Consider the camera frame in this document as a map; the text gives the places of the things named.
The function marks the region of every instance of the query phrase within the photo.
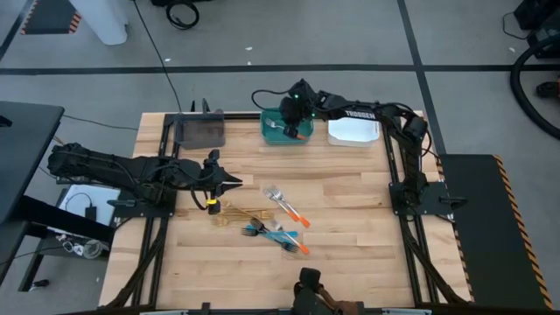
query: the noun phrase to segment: blue handle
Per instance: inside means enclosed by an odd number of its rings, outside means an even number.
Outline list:
[[[247,225],[246,228],[248,229],[255,229],[252,225]],[[289,236],[293,238],[298,238],[298,231],[286,231]],[[286,237],[284,232],[268,232],[267,234],[261,234],[263,237],[268,238],[271,241],[277,240],[280,242],[289,242],[291,243],[290,239]]]

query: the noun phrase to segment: orange handle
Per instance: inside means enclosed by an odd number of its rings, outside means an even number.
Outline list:
[[[304,225],[304,227],[308,228],[311,224],[309,223],[308,220],[306,220],[303,216],[299,216],[299,220],[301,221],[301,224]]]
[[[298,218],[298,217],[296,216],[296,214],[293,213],[292,211],[286,210],[286,213],[287,213],[287,214],[291,217],[291,219],[294,220],[295,222],[298,222],[298,221],[299,221],[299,218]]]
[[[299,243],[299,249],[304,252],[304,254],[309,255],[309,249],[302,243]]]

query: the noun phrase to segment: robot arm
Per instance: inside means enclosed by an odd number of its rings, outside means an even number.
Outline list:
[[[118,157],[70,143],[52,148],[47,167],[52,175],[92,179],[128,191],[138,200],[157,206],[162,202],[165,190],[210,192],[213,200],[225,191],[241,186],[240,179],[229,175],[218,165],[218,158],[220,152],[212,150],[204,161],[204,168],[201,168],[189,159]]]
[[[402,202],[411,208],[420,204],[428,186],[426,176],[422,173],[422,142],[428,123],[422,117],[401,103],[348,101],[325,91],[316,93],[303,79],[290,88],[288,95],[280,104],[280,113],[286,124],[284,133],[288,137],[296,137],[298,125],[311,117],[325,121],[351,117],[379,122],[402,148],[405,173]]]

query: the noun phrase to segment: power adapter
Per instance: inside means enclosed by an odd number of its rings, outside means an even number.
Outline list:
[[[97,221],[97,206],[88,206],[86,208],[86,219]]]

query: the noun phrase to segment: white label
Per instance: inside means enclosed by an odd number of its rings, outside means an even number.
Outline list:
[[[372,113],[361,113],[352,110],[345,110],[345,112],[348,117],[375,119],[375,115]]]

